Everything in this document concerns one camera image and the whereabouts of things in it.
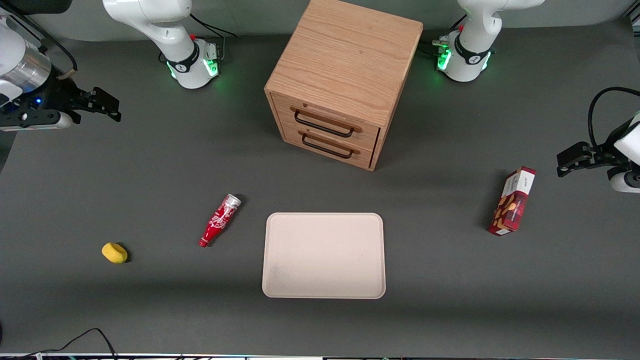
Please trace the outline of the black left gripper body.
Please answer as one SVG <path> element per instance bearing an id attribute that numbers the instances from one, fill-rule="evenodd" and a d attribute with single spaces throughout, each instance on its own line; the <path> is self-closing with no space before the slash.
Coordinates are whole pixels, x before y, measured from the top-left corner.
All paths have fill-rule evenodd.
<path id="1" fill-rule="evenodd" d="M 621 140 L 624 135 L 631 131 L 633 126 L 634 120 L 628 119 L 622 123 L 622 125 L 615 128 L 608 135 L 606 141 L 598 145 L 595 140 L 593 120 L 587 119 L 587 129 L 592 145 L 590 147 L 592 152 L 592 159 L 590 162 L 595 166 L 592 169 L 599 167 L 615 167 L 625 171 L 634 171 L 634 164 L 630 158 L 614 146 L 615 142 Z"/>

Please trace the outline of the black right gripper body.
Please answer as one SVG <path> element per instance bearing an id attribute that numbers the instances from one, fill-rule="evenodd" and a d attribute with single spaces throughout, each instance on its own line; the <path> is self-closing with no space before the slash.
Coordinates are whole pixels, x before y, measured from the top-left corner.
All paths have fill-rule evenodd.
<path id="1" fill-rule="evenodd" d="M 2 128 L 69 128 L 82 121 L 79 111 L 95 113 L 90 92 L 79 89 L 73 80 L 47 79 L 27 92 L 5 76 L 1 77 Z"/>

